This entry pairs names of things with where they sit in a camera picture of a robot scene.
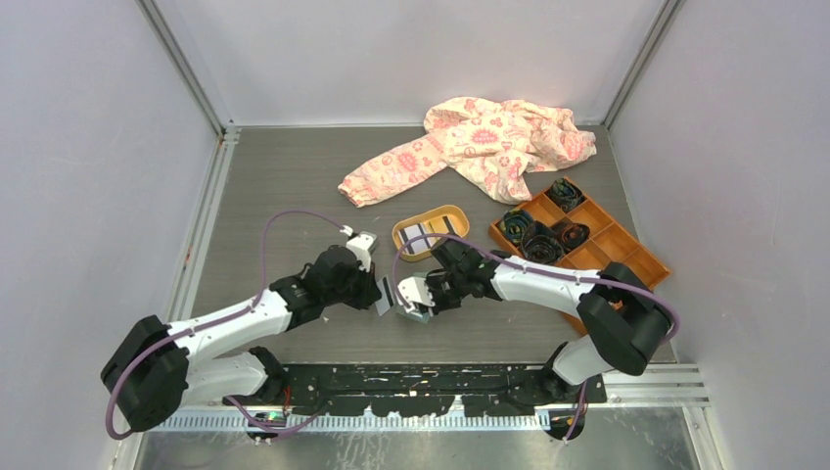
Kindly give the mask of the yellow oval tray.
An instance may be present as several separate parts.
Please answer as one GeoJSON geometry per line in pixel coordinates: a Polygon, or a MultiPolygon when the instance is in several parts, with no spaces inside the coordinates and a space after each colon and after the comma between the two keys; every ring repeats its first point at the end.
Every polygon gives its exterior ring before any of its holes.
{"type": "MultiPolygon", "coordinates": [[[[444,205],[435,209],[431,209],[429,211],[422,212],[418,215],[411,216],[398,222],[392,229],[392,239],[394,241],[395,246],[398,249],[400,249],[404,244],[401,242],[399,236],[397,235],[397,231],[405,226],[417,223],[429,223],[432,226],[434,233],[450,234],[461,238],[465,238],[470,231],[470,222],[466,214],[457,206],[444,205]],[[450,219],[456,232],[455,234],[450,234],[447,232],[447,229],[442,221],[443,216],[447,216],[450,219]]],[[[431,251],[416,256],[410,256],[406,254],[404,251],[401,254],[401,258],[408,262],[420,261],[422,259],[427,259],[430,256],[431,251]]]]}

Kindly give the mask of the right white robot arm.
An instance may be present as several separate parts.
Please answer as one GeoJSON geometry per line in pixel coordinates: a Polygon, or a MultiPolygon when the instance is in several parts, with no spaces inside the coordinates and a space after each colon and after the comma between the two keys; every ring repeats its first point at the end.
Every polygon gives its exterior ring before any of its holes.
{"type": "Polygon", "coordinates": [[[642,375],[679,328],[674,309],[623,263],[567,269],[482,250],[450,235],[432,255],[439,269],[395,284],[408,314],[433,316],[474,297],[543,306],[582,324],[584,336],[559,346],[537,373],[536,386],[549,402],[584,402],[589,381],[609,371],[642,375]]]}

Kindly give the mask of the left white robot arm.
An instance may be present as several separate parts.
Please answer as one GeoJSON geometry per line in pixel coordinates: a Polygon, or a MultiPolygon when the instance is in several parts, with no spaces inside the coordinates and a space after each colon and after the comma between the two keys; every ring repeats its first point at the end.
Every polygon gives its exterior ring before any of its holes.
{"type": "Polygon", "coordinates": [[[355,240],[333,245],[300,273],[249,300],[190,320],[139,320],[100,374],[110,393],[110,436],[121,440],[148,431],[184,405],[283,399],[285,369],[253,342],[315,321],[330,306],[367,309],[380,300],[371,253],[355,240]]]}

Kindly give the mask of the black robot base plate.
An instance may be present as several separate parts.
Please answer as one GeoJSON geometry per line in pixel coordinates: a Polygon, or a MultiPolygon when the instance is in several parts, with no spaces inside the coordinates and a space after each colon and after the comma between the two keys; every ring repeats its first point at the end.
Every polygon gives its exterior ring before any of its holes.
{"type": "Polygon", "coordinates": [[[454,404],[465,417],[529,416],[548,405],[607,400],[601,376],[586,389],[560,384],[550,367],[523,363],[288,364],[262,391],[222,392],[246,406],[299,415],[441,417],[454,404]]]}

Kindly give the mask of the green card holder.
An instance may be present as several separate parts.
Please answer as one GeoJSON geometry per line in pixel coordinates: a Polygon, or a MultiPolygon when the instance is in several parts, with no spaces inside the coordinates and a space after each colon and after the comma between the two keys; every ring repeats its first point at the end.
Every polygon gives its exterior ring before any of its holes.
{"type": "MultiPolygon", "coordinates": [[[[426,277],[427,278],[427,273],[426,272],[416,273],[413,276],[419,276],[419,277],[426,277]]],[[[427,323],[427,322],[430,321],[431,318],[421,318],[418,315],[418,310],[405,311],[404,308],[402,307],[402,305],[399,302],[400,298],[398,297],[397,291],[396,291],[396,294],[395,294],[395,301],[396,301],[396,308],[397,308],[397,313],[398,314],[400,314],[400,315],[402,315],[406,318],[409,318],[409,319],[412,319],[412,320],[415,320],[415,321],[419,321],[419,322],[422,322],[422,323],[427,323]]]]}

